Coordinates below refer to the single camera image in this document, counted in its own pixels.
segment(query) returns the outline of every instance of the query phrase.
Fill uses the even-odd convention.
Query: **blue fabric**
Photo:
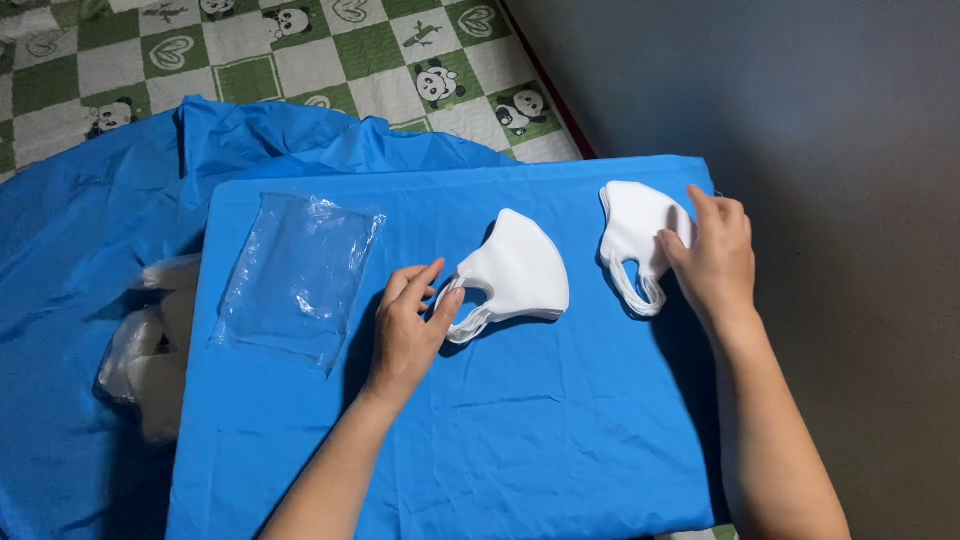
[[[378,118],[187,98],[0,185],[0,537],[162,537],[172,454],[140,445],[129,412],[91,389],[143,306],[128,284],[201,248],[214,187],[263,165],[317,177],[515,163]]]
[[[684,187],[712,191],[701,160],[674,157],[223,185],[204,247],[168,540],[253,537],[363,383],[390,273],[446,257],[443,282],[503,208],[556,243],[569,311],[554,324],[491,325],[441,350],[383,446],[357,538],[628,538],[726,523],[708,343],[672,275],[651,321],[629,317],[605,280],[598,192],[611,180],[640,180],[691,215]],[[263,192],[387,216],[329,379],[268,350],[208,343]]]

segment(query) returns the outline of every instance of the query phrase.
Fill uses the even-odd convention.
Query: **forearm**
[[[361,392],[284,497],[261,540],[353,538],[380,447],[399,409]]]
[[[752,309],[711,324],[724,486],[744,538],[849,538],[817,449]]]

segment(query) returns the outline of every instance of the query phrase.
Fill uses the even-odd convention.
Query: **left hand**
[[[397,270],[387,282],[376,311],[373,365],[364,390],[397,410],[406,405],[433,365],[446,331],[464,302],[464,289],[457,287],[444,296],[428,322],[420,317],[428,309],[423,299],[437,292],[430,283],[443,269],[444,260],[438,258],[429,266]]]

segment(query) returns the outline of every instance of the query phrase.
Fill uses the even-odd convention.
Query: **hand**
[[[394,405],[397,411],[406,405],[433,365],[446,331],[464,302],[464,289],[457,287],[444,296],[428,322],[420,318],[427,311],[423,299],[437,292],[430,283],[443,269],[444,260],[438,258],[429,266],[397,270],[376,310],[373,366],[364,389]]]
[[[709,197],[699,187],[686,193],[697,209],[697,239],[687,249],[673,231],[658,239],[680,287],[704,325],[754,311],[756,260],[750,218],[733,199]]]

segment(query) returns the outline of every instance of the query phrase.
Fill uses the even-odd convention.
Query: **face mask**
[[[489,323],[518,315],[557,320],[570,303],[564,260],[557,246],[534,221],[511,209],[496,218],[490,238],[457,265],[437,297],[437,305],[455,287],[478,288],[487,302],[446,333],[452,343],[467,343]]]
[[[657,241],[657,232],[669,229],[677,233],[684,246],[690,247],[696,226],[676,201],[636,182],[610,182],[600,188],[600,200],[607,214],[600,258],[610,269],[613,284],[627,306],[637,315],[652,317],[660,313],[666,302],[657,280],[670,268]],[[636,293],[623,268],[625,260],[636,261],[636,281],[647,300]]]

